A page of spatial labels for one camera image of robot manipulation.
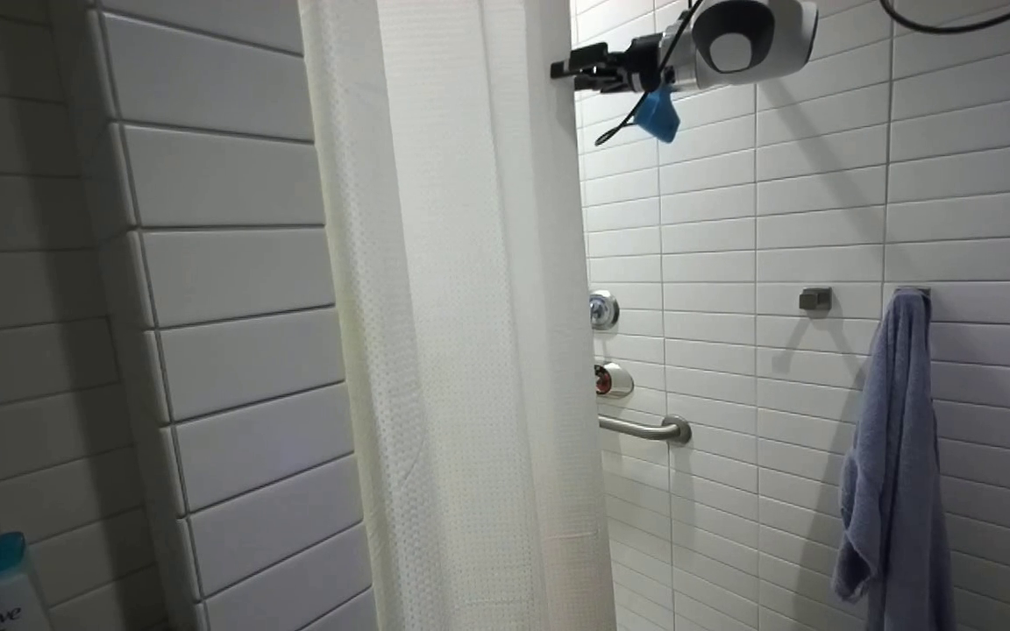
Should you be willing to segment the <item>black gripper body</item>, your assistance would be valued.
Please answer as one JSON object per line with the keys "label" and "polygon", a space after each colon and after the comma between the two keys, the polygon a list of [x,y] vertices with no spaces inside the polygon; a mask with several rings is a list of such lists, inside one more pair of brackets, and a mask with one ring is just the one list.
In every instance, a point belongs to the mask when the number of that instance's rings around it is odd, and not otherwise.
{"label": "black gripper body", "polygon": [[607,41],[579,47],[564,58],[549,62],[554,80],[568,80],[576,91],[653,91],[678,80],[678,66],[687,51],[681,36],[639,36],[624,48]]}

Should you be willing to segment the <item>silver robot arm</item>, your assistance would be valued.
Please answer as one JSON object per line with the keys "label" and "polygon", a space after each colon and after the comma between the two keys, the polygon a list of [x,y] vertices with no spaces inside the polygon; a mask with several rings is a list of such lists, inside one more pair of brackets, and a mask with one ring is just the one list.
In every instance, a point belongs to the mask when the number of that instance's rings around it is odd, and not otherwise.
{"label": "silver robot arm", "polygon": [[813,0],[690,0],[665,31],[624,48],[576,47],[549,78],[599,93],[756,85],[805,66],[818,24]]}

